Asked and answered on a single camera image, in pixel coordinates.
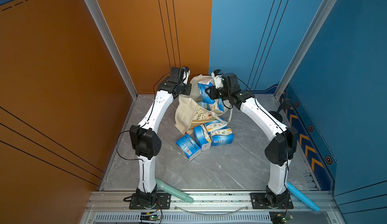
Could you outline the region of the floral tissue pack front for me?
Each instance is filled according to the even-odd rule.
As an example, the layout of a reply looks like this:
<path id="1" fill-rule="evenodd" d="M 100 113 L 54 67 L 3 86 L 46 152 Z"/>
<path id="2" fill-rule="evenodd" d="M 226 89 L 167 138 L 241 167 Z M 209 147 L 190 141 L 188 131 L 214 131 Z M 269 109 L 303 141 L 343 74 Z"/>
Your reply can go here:
<path id="1" fill-rule="evenodd" d="M 216 114 L 223 114 L 227 108 L 224 106 L 222 99 L 216 99 L 213 104 L 208 104 L 208 110 Z"/>

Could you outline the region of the floral tissue pack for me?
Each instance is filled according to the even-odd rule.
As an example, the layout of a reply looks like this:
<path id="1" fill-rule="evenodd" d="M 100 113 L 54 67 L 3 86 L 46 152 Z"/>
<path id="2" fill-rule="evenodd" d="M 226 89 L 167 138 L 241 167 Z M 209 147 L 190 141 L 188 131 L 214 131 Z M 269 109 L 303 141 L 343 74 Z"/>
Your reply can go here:
<path id="1" fill-rule="evenodd" d="M 208 104 L 208 110 L 216 114 L 223 114 L 227 108 L 224 106 L 222 99 L 216 99 L 213 104 Z"/>
<path id="2" fill-rule="evenodd" d="M 202 102 L 212 105 L 215 103 L 215 100 L 212 100 L 206 93 L 206 89 L 211 86 L 214 86 L 213 79 L 206 78 L 198 81 L 198 89 L 202 98 Z"/>

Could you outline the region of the cream floral canvas bag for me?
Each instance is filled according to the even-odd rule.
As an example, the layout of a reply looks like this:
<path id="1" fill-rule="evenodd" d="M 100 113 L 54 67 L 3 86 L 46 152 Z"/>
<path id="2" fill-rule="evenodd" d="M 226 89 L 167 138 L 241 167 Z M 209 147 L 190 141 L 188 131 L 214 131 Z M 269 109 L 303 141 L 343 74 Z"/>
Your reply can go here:
<path id="1" fill-rule="evenodd" d="M 221 113 L 219 110 L 212 111 L 208 110 L 199 105 L 201 95 L 198 87 L 200 80 L 212 80 L 211 76 L 198 75 L 195 76 L 191 81 L 191 92 L 190 95 L 180 95 L 178 97 L 179 105 L 175 112 L 175 127 L 182 134 L 191 134 L 194 127 L 201 124 L 220 120 L 225 116 L 225 113 L 229 112 L 229 118 L 225 119 L 226 123 L 229 123 L 232 118 L 233 110 L 226 108 L 225 112 Z"/>

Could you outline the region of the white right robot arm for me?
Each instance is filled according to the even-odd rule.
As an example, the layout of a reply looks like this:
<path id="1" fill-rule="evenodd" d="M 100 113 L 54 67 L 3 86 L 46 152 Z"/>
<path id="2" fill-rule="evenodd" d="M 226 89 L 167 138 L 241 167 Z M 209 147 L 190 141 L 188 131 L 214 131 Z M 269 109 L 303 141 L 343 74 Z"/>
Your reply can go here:
<path id="1" fill-rule="evenodd" d="M 211 77 L 215 85 L 205 90 L 210 99 L 222 99 L 230 103 L 249 116 L 269 139 L 265 156 L 270 162 L 270 178 L 264 203 L 269 208 L 286 207 L 291 200 L 287 177 L 297 148 L 297 130 L 277 120 L 273 113 L 258 103 L 249 90 L 242 90 L 234 73 L 223 74 L 221 70 L 215 70 Z"/>

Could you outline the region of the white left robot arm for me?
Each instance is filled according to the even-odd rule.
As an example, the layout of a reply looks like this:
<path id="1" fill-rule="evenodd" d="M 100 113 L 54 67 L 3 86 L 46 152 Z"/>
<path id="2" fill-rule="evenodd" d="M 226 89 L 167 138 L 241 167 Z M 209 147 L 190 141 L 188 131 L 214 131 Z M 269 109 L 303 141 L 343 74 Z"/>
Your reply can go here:
<path id="1" fill-rule="evenodd" d="M 157 135 L 160 123 L 172 102 L 181 94 L 189 95 L 189 67 L 173 67 L 154 93 L 154 101 L 145 117 L 130 127 L 132 148 L 140 161 L 140 178 L 135 193 L 135 203 L 152 208 L 156 204 L 157 184 L 155 179 L 156 156 L 161 150 L 162 141 Z"/>

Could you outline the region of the blue tissue pack centre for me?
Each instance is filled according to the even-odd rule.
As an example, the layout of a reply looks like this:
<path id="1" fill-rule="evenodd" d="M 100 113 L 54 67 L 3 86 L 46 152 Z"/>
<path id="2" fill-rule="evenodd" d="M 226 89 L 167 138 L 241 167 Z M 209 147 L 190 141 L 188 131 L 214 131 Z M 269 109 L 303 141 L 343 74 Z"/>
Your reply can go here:
<path id="1" fill-rule="evenodd" d="M 212 146 L 231 144 L 234 140 L 234 135 L 230 128 L 211 131 L 210 137 Z"/>

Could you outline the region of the upright blue tissue pack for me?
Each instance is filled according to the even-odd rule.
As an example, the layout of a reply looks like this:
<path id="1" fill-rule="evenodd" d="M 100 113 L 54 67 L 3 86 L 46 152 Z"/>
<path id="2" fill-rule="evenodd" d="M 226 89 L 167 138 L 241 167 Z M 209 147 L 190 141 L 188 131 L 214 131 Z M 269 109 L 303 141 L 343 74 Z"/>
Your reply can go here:
<path id="1" fill-rule="evenodd" d="M 199 125 L 194 127 L 194 136 L 197 144 L 201 148 L 201 151 L 206 151 L 210 149 L 212 139 L 210 138 L 205 125 Z"/>

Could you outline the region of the black round-base microphone stand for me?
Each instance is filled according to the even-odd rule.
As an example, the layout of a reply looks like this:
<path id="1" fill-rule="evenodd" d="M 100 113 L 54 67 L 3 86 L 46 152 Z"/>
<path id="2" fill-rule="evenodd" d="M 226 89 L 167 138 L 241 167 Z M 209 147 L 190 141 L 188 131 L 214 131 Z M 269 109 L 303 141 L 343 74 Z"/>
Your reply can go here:
<path id="1" fill-rule="evenodd" d="M 281 104 L 280 106 L 278 107 L 278 109 L 276 111 L 269 111 L 269 113 L 276 119 L 278 120 L 279 122 L 283 122 L 283 117 L 282 115 L 280 114 L 280 112 L 282 110 L 288 110 L 292 108 L 292 102 L 291 102 L 291 99 L 285 99 Z"/>

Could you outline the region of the blue tissue pack left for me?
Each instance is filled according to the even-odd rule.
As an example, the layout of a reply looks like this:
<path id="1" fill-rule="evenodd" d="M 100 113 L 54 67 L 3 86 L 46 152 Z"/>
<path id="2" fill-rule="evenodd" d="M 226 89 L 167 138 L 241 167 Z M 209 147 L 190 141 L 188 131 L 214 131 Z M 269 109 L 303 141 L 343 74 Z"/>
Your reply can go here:
<path id="1" fill-rule="evenodd" d="M 177 140 L 176 144 L 189 161 L 202 153 L 201 147 L 188 134 Z"/>

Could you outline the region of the green handheld cylinder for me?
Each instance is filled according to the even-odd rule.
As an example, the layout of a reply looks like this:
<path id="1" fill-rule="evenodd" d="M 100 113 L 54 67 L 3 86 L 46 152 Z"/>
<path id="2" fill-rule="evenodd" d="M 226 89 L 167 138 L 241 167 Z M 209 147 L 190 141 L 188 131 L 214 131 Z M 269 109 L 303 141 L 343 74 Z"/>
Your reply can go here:
<path id="1" fill-rule="evenodd" d="M 171 196 L 174 196 L 182 201 L 188 202 L 188 203 L 193 203 L 194 199 L 190 197 L 187 193 L 180 191 L 179 189 L 176 189 L 165 182 L 163 182 L 160 179 L 156 179 L 156 185 L 157 189 L 160 191 L 164 191 Z"/>

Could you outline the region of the blue handheld cylinder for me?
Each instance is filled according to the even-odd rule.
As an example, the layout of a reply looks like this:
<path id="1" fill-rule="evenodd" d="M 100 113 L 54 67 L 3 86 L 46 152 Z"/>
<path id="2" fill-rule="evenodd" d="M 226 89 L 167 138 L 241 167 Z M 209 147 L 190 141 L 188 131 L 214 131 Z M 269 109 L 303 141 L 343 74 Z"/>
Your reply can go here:
<path id="1" fill-rule="evenodd" d="M 305 196 L 303 193 L 301 193 L 297 188 L 295 188 L 293 185 L 291 185 L 289 182 L 286 183 L 287 189 L 300 201 L 302 201 L 306 206 L 308 206 L 310 209 L 319 212 L 320 208 L 307 196 Z"/>

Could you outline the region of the right circuit board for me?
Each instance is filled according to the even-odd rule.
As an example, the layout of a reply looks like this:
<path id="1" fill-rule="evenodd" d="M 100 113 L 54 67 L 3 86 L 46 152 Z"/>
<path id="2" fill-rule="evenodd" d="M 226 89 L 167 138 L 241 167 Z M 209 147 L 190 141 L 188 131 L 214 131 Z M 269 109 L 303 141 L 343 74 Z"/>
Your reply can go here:
<path id="1" fill-rule="evenodd" d="M 270 212 L 270 218 L 273 224 L 287 224 L 294 219 L 294 216 L 292 214 Z"/>

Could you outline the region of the aluminium corner post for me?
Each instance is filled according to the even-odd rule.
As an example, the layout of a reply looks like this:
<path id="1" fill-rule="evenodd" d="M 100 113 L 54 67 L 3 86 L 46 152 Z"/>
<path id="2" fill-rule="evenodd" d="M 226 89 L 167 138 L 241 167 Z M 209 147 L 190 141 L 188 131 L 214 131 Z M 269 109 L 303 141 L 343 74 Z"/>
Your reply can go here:
<path id="1" fill-rule="evenodd" d="M 132 78 L 128 72 L 128 69 L 124 63 L 124 60 L 121 56 L 120 50 L 115 42 L 115 39 L 112 35 L 112 32 L 109 28 L 109 25 L 105 19 L 105 16 L 102 12 L 102 9 L 97 0 L 84 0 L 104 42 L 109 50 L 109 53 L 132 97 L 133 100 L 138 98 L 137 90 L 134 86 Z"/>
<path id="2" fill-rule="evenodd" d="M 280 96 L 284 92 L 286 86 L 289 84 L 291 78 L 301 64 L 304 56 L 312 45 L 315 37 L 319 33 L 336 2 L 337 0 L 322 0 L 315 16 L 313 17 L 312 22 L 310 23 L 300 45 L 298 46 L 274 93 L 275 99 L 279 100 Z"/>

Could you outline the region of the aluminium corner post right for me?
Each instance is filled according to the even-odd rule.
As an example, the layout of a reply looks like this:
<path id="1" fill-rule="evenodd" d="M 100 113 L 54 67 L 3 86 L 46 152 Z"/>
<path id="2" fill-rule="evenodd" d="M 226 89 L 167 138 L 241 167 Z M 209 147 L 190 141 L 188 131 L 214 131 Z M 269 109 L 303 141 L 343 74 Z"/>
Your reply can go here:
<path id="1" fill-rule="evenodd" d="M 337 0 L 322 0 L 315 16 L 313 17 L 312 22 L 310 23 L 300 45 L 298 46 L 274 93 L 275 99 L 279 100 L 280 96 L 284 92 L 286 86 L 289 84 L 291 78 L 301 64 L 304 56 L 312 45 L 315 37 L 319 33 L 336 2 Z"/>

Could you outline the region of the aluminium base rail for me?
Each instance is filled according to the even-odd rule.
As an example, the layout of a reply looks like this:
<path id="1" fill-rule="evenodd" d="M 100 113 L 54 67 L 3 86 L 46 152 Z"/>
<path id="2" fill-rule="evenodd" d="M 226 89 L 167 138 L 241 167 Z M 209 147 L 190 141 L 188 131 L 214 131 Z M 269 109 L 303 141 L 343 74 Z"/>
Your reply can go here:
<path id="1" fill-rule="evenodd" d="M 253 191 L 187 190 L 193 203 L 160 192 L 160 201 L 151 209 L 141 209 L 134 202 L 125 202 L 134 191 L 102 191 L 92 193 L 82 224 L 139 224 L 142 212 L 162 215 L 160 224 L 272 224 L 270 212 L 292 214 L 288 224 L 344 224 L 345 220 L 333 197 L 327 191 L 304 191 L 320 211 L 306 206 L 295 196 L 286 207 L 264 208 L 253 200 Z"/>

